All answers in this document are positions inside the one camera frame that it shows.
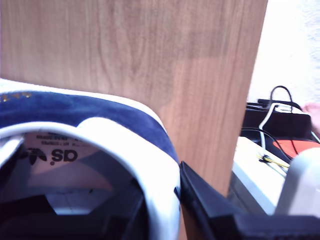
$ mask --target shoe label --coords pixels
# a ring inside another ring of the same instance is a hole
[[[99,150],[78,139],[55,133],[33,132],[25,136],[21,159],[28,159],[34,174],[50,171]]]

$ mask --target adidas sneaker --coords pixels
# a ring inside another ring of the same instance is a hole
[[[179,191],[147,106],[0,80],[0,239],[176,240]]]

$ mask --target white surface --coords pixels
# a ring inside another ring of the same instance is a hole
[[[319,0],[268,0],[248,101],[286,86],[300,105],[320,103]],[[289,100],[283,89],[274,99]]]
[[[320,218],[320,147],[295,157],[288,170],[276,214]]]
[[[246,137],[239,137],[233,158],[232,172],[249,191],[264,212],[272,215],[285,182],[286,174],[275,163],[260,162],[257,155],[262,148]],[[272,153],[265,151],[274,161],[289,166],[286,162]]]

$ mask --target wood grain surface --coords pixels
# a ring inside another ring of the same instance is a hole
[[[266,5],[2,0],[1,77],[146,104],[180,161],[226,194]]]

